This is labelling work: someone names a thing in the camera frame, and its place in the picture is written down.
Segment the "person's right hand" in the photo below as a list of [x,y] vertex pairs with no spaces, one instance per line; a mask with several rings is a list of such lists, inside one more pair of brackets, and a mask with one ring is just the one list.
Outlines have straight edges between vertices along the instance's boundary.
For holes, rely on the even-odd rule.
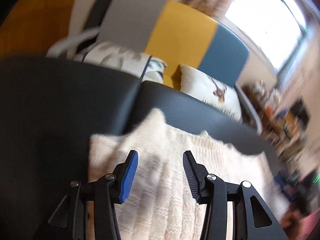
[[288,228],[298,228],[304,215],[299,211],[299,209],[294,205],[290,204],[287,211],[284,213],[282,219],[280,220],[280,225],[284,229]]

